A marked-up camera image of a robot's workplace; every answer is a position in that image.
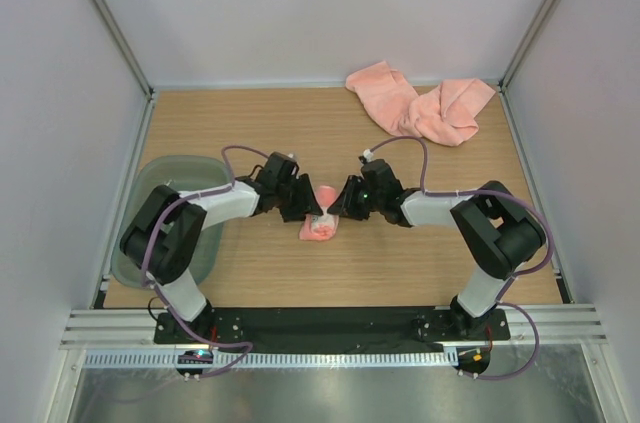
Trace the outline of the pink bunny towel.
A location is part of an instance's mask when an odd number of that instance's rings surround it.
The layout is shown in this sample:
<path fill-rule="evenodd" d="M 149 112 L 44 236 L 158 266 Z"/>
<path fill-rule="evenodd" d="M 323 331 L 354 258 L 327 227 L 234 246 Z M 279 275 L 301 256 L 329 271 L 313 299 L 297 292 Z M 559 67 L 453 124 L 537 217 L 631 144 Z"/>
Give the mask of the pink bunny towel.
<path fill-rule="evenodd" d="M 338 229 L 339 217 L 328 213 L 329 207 L 338 198 L 337 190 L 331 186 L 318 186 L 315 189 L 315 197 L 322 214 L 306 216 L 299 231 L 301 241 L 328 241 L 335 236 Z"/>

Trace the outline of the plain pink towel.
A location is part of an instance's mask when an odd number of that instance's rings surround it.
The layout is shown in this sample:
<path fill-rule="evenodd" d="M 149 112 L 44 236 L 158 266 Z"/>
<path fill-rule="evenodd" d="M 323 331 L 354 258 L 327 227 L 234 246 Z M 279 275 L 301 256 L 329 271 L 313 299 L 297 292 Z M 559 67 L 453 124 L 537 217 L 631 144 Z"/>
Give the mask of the plain pink towel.
<path fill-rule="evenodd" d="M 422 137 L 447 147 L 457 147 L 477 134 L 476 117 L 496 94 L 476 78 L 446 79 L 420 94 L 385 61 L 352 73 L 345 87 L 388 134 Z"/>

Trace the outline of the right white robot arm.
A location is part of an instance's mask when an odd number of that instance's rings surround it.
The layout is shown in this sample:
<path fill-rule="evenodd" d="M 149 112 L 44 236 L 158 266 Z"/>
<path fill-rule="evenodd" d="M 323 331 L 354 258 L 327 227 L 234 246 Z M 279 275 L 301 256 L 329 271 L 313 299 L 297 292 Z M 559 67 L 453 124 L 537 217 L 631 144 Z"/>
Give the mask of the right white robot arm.
<path fill-rule="evenodd" d="M 468 283 L 451 301 L 453 332 L 472 339 L 483 332 L 520 267 L 551 237 L 530 207 L 498 181 L 471 190 L 430 192 L 405 188 L 383 159 L 350 176 L 327 212 L 363 221 L 377 212 L 396 226 L 456 228 L 476 264 Z"/>

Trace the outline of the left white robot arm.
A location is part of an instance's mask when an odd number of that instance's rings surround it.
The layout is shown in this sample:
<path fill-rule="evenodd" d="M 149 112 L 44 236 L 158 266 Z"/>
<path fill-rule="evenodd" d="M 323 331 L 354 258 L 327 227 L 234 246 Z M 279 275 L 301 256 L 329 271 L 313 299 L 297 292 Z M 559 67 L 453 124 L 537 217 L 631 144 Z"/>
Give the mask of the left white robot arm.
<path fill-rule="evenodd" d="M 230 220 L 251 218 L 273 209 L 285 222 L 321 216 L 310 178 L 296 160 L 273 152 L 254 176 L 228 184 L 178 192 L 154 188 L 120 238 L 119 248 L 173 310 L 177 331 L 191 343 L 212 329 L 211 305 L 198 289 L 190 264 L 201 233 Z"/>

